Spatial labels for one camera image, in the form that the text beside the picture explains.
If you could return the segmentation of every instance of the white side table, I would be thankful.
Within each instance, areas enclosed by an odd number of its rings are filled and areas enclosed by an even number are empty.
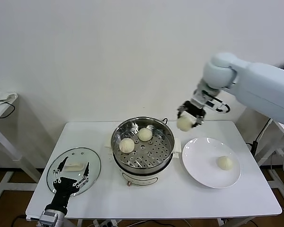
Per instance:
[[[101,160],[101,172],[86,192],[71,197],[66,218],[74,219],[186,219],[230,218],[223,227],[238,227],[257,216],[278,215],[282,209],[248,147],[230,121],[204,122],[190,132],[182,132],[176,122],[168,122],[175,138],[184,146],[197,137],[211,137],[227,144],[238,156],[242,173],[232,187],[213,189],[194,180],[173,158],[160,179],[145,187],[127,186],[106,147],[107,138],[120,122],[69,122],[45,167],[27,207],[27,220],[39,218],[53,193],[46,176],[52,162],[63,152],[77,147],[94,150]]]
[[[0,117],[9,108],[8,104],[0,104]],[[8,139],[0,132],[0,143],[6,148],[4,152],[23,169],[35,182],[39,182],[41,174],[36,168],[8,141]],[[7,172],[0,182],[0,196],[4,190],[9,191],[34,191],[36,183],[9,183],[13,172]]]
[[[284,148],[284,124],[274,121],[274,123],[280,129],[274,134],[274,137],[256,154],[255,159],[259,166],[261,166],[275,151],[283,153]],[[273,178],[272,181],[268,181],[271,188],[279,189],[284,198],[284,183],[278,176],[277,172],[268,170],[269,175]]]

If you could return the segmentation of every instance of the perforated steamer tray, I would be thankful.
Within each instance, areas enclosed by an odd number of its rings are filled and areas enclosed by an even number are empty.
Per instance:
[[[138,132],[141,128],[152,130],[150,141],[141,141]],[[123,153],[119,143],[124,138],[135,142],[131,153]],[[163,122],[149,117],[137,117],[121,123],[113,133],[112,148],[116,162],[132,174],[150,174],[164,168],[172,157],[175,145],[174,136]]]

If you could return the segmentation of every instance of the black cable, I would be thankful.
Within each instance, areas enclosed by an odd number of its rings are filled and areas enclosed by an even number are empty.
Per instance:
[[[162,225],[162,226],[172,226],[172,227],[175,227],[175,226],[172,225],[172,224],[163,224],[163,223],[160,223],[160,222],[158,222],[158,221],[156,221],[156,220],[147,220],[147,221],[144,221],[144,222],[141,222],[141,223],[137,223],[136,225],[142,225],[142,224],[144,224],[144,223],[146,223],[146,222],[149,222],[149,221],[153,221],[153,222],[157,223],[158,225]]]
[[[251,143],[246,143],[246,144],[251,146],[250,152],[251,152],[253,157],[256,155],[256,152],[257,152],[257,145],[258,145],[258,141],[257,140],[259,139],[260,135],[262,134],[262,132],[264,131],[266,126],[269,124],[270,119],[271,118],[268,119],[268,121],[266,122],[266,124],[262,128],[261,132],[258,134],[257,138],[252,142],[252,144]]]
[[[13,110],[12,110],[8,115],[6,115],[6,116],[4,116],[4,117],[0,117],[0,119],[7,118],[7,117],[10,116],[10,115],[15,111],[15,109],[16,109],[13,104],[10,104],[10,103],[8,103],[8,102],[4,102],[4,103],[9,104],[10,106],[12,106],[12,107],[13,107]]]
[[[264,125],[264,127],[262,128],[261,132],[258,134],[257,138],[256,138],[256,141],[259,139],[259,136],[261,135],[261,133],[263,132],[264,128],[268,125],[270,121],[270,118],[268,119],[268,121],[266,122],[266,124]]]
[[[253,220],[250,220],[252,223],[255,224],[256,227],[259,227]]]
[[[18,216],[15,217],[14,220],[11,222],[10,227],[14,227],[15,222],[16,222],[19,218],[26,220],[27,216],[26,216],[26,215],[23,215],[23,214],[22,214],[22,215],[18,215]]]
[[[175,226],[172,225],[172,224],[163,224],[163,223],[160,223],[160,222],[158,222],[158,221],[156,221],[156,220],[151,220],[151,221],[157,223],[158,225],[162,225],[162,226],[173,226],[173,227],[175,227]]]

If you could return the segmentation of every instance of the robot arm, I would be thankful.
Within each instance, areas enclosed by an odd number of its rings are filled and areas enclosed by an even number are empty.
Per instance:
[[[247,107],[284,124],[284,70],[220,53],[205,64],[203,78],[190,101],[178,108],[178,118],[186,111],[196,118],[192,127],[203,123],[205,106],[219,113],[230,108],[216,96],[224,90]]]

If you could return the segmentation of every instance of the white plate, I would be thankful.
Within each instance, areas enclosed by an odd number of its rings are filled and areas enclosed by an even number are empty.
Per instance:
[[[217,159],[228,156],[233,161],[231,170],[222,170]],[[183,148],[182,159],[189,174],[201,184],[211,188],[227,188],[241,176],[241,166],[236,154],[222,142],[212,138],[196,138]]]

